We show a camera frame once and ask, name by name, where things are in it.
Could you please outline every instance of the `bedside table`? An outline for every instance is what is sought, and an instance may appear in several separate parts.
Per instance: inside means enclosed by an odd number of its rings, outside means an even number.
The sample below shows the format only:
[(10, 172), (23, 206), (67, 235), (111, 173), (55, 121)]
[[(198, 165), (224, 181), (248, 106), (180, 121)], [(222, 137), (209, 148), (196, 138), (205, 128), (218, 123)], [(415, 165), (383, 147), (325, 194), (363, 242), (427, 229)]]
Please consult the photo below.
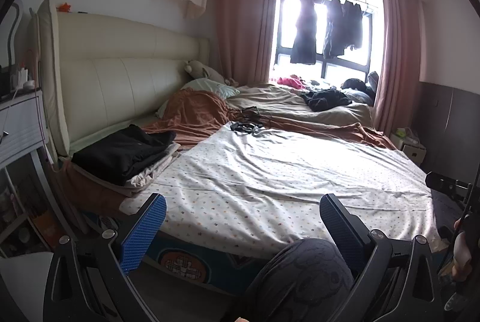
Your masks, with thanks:
[(0, 169), (5, 174), (10, 194), (15, 198), (12, 199), (16, 200), (18, 206), (16, 219), (11, 223), (7, 222), (8, 226), (0, 233), (0, 253), (5, 257), (1, 242), (6, 240), (18, 228), (26, 225), (26, 222), (30, 224), (45, 247), (49, 249), (49, 246), (23, 206), (7, 171), (7, 165), (24, 155), (30, 156), (42, 188), (42, 193), (63, 230), (70, 238), (76, 239), (52, 193), (37, 153), (37, 149), (41, 148), (44, 142), (48, 142), (41, 90), (17, 94), (13, 100), (7, 99), (0, 102), (0, 129), (3, 125), (5, 127), (3, 131), (0, 131), (0, 134), (3, 135), (0, 142)]
[(395, 145), (397, 149), (405, 153), (405, 155), (416, 165), (420, 166), (423, 162), (423, 159), (425, 158), (425, 155), (427, 154), (427, 149), (425, 146), (423, 146), (421, 143), (419, 144), (419, 147), (412, 146), (409, 144), (408, 141), (405, 141), (404, 139), (400, 138), (399, 136), (395, 134), (390, 134), (389, 139), (392, 141), (392, 143)]

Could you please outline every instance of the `floor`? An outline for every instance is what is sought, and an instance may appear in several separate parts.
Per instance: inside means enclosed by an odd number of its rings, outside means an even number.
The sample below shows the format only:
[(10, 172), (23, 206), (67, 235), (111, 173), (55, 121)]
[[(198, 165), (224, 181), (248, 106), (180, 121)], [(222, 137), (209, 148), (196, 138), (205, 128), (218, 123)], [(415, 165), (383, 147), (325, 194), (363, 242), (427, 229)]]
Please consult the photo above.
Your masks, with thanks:
[(170, 276), (142, 262), (129, 277), (161, 322), (218, 322), (233, 297)]

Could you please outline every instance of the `person's leg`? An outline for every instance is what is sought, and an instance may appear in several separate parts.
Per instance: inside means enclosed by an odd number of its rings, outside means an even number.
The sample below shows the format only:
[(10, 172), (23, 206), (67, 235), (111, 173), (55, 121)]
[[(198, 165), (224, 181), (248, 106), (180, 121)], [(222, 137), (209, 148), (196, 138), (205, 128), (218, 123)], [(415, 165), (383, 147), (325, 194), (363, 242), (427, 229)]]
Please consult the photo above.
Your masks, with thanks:
[(345, 300), (353, 277), (337, 247), (307, 238), (283, 249), (222, 318), (234, 322), (322, 322)]

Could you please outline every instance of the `white leather headboard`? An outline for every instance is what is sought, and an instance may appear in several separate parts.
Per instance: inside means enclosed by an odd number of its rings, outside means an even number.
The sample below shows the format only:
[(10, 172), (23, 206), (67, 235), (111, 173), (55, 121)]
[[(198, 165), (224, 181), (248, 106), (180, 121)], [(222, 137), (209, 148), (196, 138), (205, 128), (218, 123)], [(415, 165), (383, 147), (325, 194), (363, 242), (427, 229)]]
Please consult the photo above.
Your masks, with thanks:
[(186, 60), (208, 65), (207, 39), (110, 16), (57, 13), (49, 0), (32, 26), (50, 134), (60, 155), (68, 155), (72, 142), (155, 112), (189, 81)]

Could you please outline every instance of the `pink curtain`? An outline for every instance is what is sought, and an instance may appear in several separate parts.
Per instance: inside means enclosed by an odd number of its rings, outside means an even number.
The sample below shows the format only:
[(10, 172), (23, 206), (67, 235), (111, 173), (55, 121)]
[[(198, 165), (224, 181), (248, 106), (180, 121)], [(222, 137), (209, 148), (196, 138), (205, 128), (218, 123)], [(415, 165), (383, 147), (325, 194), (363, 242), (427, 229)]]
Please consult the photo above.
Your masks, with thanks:
[(268, 81), (276, 0), (215, 0), (223, 76)]
[(374, 125), (386, 135), (412, 122), (422, 53), (420, 0), (383, 0), (385, 43)]

